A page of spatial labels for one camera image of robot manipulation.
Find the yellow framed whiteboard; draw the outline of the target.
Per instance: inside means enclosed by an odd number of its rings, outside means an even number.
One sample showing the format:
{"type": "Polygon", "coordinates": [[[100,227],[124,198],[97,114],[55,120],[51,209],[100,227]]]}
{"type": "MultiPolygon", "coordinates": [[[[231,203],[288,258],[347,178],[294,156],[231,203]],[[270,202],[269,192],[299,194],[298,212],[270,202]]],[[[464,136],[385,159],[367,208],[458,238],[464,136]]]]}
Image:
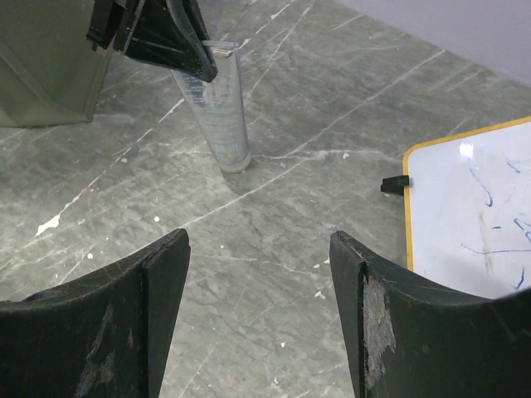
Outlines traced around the yellow framed whiteboard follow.
{"type": "Polygon", "coordinates": [[[530,290],[530,119],[409,148],[381,190],[404,198],[407,268],[487,299],[530,290]]]}

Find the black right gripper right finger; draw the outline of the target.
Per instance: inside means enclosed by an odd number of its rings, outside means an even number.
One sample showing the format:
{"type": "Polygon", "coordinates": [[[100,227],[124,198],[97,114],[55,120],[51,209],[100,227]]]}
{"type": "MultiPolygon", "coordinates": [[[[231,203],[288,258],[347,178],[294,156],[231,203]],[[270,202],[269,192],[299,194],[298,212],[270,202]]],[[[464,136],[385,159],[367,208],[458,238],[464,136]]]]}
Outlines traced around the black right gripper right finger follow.
{"type": "Polygon", "coordinates": [[[396,265],[343,231],[329,259],[357,397],[527,397],[530,292],[481,298],[396,265]]]}

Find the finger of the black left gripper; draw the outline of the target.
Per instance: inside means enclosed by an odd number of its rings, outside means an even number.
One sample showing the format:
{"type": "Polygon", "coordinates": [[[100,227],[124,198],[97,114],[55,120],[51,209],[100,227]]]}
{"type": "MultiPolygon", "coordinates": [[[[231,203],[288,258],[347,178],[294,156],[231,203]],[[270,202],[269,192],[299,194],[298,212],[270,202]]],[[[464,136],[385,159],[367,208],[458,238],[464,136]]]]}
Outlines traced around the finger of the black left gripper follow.
{"type": "Polygon", "coordinates": [[[203,82],[217,77],[197,1],[140,1],[128,26],[124,54],[135,61],[180,71],[203,82]]]}
{"type": "Polygon", "coordinates": [[[144,2],[95,0],[85,39],[93,51],[129,52],[144,2]]]}

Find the green canvas bag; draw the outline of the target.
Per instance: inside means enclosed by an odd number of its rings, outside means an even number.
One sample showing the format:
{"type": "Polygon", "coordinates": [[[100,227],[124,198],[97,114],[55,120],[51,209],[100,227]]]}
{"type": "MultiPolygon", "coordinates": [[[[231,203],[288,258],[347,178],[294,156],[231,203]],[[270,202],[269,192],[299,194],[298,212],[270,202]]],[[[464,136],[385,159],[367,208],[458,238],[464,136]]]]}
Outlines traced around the green canvas bag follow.
{"type": "Polygon", "coordinates": [[[94,3],[2,0],[1,125],[90,122],[110,54],[85,35],[94,3]]]}

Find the grey squeeze tube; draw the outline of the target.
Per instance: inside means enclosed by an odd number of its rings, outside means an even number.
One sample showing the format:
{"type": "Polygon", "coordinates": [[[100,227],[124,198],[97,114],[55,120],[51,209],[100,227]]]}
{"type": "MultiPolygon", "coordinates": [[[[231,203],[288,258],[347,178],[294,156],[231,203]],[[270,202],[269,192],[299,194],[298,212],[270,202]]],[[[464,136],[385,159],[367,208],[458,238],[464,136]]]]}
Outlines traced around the grey squeeze tube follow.
{"type": "Polygon", "coordinates": [[[206,83],[178,71],[172,75],[219,168],[226,173],[244,172],[251,162],[251,150],[241,91],[239,45],[234,41],[202,44],[213,56],[217,77],[206,83]]]}

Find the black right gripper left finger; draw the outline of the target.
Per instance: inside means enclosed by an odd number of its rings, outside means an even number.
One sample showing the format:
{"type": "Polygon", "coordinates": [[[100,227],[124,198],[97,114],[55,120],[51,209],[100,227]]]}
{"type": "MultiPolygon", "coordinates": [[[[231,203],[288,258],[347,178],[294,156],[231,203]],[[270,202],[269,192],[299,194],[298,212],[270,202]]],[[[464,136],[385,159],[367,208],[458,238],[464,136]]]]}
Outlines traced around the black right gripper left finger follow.
{"type": "Polygon", "coordinates": [[[1,304],[4,397],[157,397],[186,283],[184,229],[1,304]]]}

